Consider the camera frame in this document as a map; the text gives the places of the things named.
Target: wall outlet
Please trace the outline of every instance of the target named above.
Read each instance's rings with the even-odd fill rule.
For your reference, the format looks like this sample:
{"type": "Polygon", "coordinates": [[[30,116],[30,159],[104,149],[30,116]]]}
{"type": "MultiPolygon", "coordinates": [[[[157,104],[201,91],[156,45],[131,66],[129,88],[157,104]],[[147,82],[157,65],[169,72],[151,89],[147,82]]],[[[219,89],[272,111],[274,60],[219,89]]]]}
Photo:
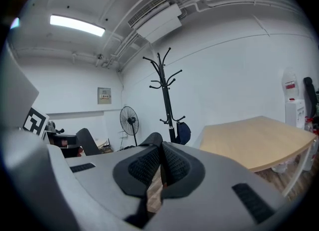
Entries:
{"type": "Polygon", "coordinates": [[[125,133],[124,131],[121,131],[121,132],[119,132],[118,134],[119,134],[119,138],[128,137],[128,134],[125,133]]]}

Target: air conditioner vent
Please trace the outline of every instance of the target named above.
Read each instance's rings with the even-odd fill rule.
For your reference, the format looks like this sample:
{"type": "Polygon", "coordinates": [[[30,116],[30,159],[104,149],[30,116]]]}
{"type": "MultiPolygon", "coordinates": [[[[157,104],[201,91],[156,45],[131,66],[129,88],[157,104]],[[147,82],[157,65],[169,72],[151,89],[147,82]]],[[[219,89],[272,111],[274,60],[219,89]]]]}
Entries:
{"type": "Polygon", "coordinates": [[[130,27],[133,27],[142,17],[148,14],[151,10],[159,6],[161,3],[166,0],[152,0],[146,5],[144,5],[137,13],[134,14],[132,18],[128,21],[130,27]]]}

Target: navy bag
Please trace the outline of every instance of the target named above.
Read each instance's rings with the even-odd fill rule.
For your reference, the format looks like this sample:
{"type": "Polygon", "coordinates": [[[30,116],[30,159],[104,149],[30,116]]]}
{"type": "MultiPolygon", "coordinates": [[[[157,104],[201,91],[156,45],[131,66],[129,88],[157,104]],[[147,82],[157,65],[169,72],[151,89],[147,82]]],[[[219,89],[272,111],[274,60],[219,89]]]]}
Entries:
{"type": "Polygon", "coordinates": [[[177,137],[175,143],[185,145],[190,140],[190,129],[185,122],[178,122],[176,124],[177,137]]]}

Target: black chair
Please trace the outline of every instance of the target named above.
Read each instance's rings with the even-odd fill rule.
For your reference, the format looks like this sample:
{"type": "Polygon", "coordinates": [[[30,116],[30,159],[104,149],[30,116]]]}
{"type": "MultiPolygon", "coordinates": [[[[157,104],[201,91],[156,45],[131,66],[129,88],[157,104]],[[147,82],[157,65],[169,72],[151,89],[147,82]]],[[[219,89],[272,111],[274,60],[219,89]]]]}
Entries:
{"type": "Polygon", "coordinates": [[[307,94],[308,94],[308,97],[309,97],[309,100],[311,103],[310,117],[314,119],[313,123],[318,124],[319,117],[316,116],[318,99],[317,99],[315,87],[313,85],[313,81],[310,77],[305,77],[304,84],[305,84],[305,88],[306,88],[306,91],[307,91],[307,94]]]}
{"type": "Polygon", "coordinates": [[[102,154],[87,128],[83,128],[78,131],[76,133],[76,138],[78,140],[78,144],[82,146],[86,156],[102,154]]]}

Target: wooden table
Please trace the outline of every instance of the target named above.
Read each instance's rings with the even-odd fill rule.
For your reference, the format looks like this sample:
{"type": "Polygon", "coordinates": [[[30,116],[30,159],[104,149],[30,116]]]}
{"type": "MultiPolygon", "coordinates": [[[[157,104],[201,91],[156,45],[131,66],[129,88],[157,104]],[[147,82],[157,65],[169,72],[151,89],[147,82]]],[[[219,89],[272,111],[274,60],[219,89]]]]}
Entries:
{"type": "Polygon", "coordinates": [[[200,149],[231,158],[253,172],[268,169],[302,153],[284,190],[299,178],[316,135],[264,116],[205,126],[200,149]]]}

